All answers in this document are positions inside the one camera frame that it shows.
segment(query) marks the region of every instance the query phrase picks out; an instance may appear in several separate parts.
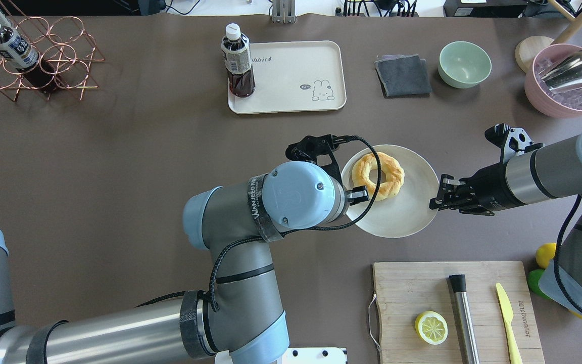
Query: white plate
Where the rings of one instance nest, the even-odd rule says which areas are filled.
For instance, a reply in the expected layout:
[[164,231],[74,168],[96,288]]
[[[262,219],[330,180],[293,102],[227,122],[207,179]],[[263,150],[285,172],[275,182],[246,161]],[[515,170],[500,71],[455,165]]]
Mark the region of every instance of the white plate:
[[[372,235],[384,238],[402,238],[421,231],[437,214],[437,210],[428,208],[430,199],[437,195],[439,188],[437,175],[430,164],[412,150],[396,145],[377,145],[374,149],[397,159],[406,173],[404,185],[397,196],[374,201],[372,209],[356,225]],[[371,153],[369,149],[358,152],[343,168],[341,176],[347,189],[355,187],[351,176],[354,163],[368,153]],[[376,170],[372,171],[372,175],[376,175]],[[350,206],[347,217],[356,219],[368,204]]]
[[338,110],[345,105],[340,48],[333,41],[252,43],[255,92],[228,106],[238,114]]

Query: black device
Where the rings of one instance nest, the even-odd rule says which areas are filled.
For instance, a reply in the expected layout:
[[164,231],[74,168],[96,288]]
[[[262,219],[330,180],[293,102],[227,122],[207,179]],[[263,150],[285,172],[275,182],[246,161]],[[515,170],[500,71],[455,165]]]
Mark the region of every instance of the black device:
[[[21,15],[3,0],[12,15]],[[151,15],[166,7],[164,0],[15,0],[28,16],[113,16]]]
[[486,0],[483,3],[446,0],[444,13],[450,18],[518,18],[526,7],[525,0]]

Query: brown table surface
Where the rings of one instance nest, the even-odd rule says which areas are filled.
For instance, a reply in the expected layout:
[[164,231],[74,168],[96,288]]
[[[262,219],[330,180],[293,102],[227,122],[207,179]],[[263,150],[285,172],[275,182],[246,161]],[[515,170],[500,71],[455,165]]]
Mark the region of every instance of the brown table surface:
[[[499,160],[499,150],[483,138],[494,124],[524,127],[548,144],[582,132],[582,118],[555,120],[532,108],[513,58],[520,40],[554,37],[567,25],[562,20],[306,15],[283,26],[267,16],[84,20],[107,57],[93,70],[102,89],[82,102],[65,93],[50,102],[32,93],[17,103],[0,95],[0,229],[20,324],[81,320],[205,289],[212,262],[187,242],[185,202],[272,170],[285,161],[286,146],[307,134],[359,134],[373,144],[402,145],[438,174],[467,177]],[[232,113],[219,41],[233,21],[254,42],[335,41],[346,105],[330,112]],[[493,71],[479,87],[453,89],[437,74],[439,51],[456,40],[491,56]],[[582,31],[572,43],[582,44]],[[432,93],[384,99],[376,56],[415,53],[427,59]],[[342,146],[341,166],[362,148]],[[556,239],[572,202],[495,217],[439,212],[425,230],[401,239],[354,226],[273,243],[291,346],[344,346],[349,362],[376,362],[366,324],[372,263],[519,260],[533,269],[536,248]],[[582,362],[582,321],[540,297],[533,304],[547,362]]]

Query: plastic knife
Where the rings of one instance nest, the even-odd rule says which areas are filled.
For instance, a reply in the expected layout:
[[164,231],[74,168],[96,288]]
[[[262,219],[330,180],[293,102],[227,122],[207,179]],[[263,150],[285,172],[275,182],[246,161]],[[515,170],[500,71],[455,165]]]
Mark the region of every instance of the plastic knife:
[[518,350],[518,345],[515,343],[515,335],[513,334],[513,329],[511,327],[511,321],[513,320],[513,308],[511,308],[511,302],[509,301],[506,292],[504,292],[502,284],[496,283],[495,289],[497,290],[497,298],[500,302],[500,310],[502,311],[502,318],[504,320],[504,329],[506,330],[506,341],[509,345],[509,358],[511,359],[511,364],[522,364],[520,350]]

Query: bagel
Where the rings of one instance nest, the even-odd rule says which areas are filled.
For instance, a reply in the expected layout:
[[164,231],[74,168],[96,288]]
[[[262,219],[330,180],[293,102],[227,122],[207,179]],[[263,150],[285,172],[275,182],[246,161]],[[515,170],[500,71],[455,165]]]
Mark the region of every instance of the bagel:
[[[376,194],[376,201],[392,198],[399,193],[399,189],[404,184],[404,169],[398,161],[388,154],[379,152],[378,158],[381,160],[381,170],[385,173],[385,182],[381,183]],[[363,155],[361,159],[354,163],[352,168],[352,182],[354,186],[365,186],[370,198],[374,194],[376,184],[369,178],[370,172],[377,169],[374,154]]]

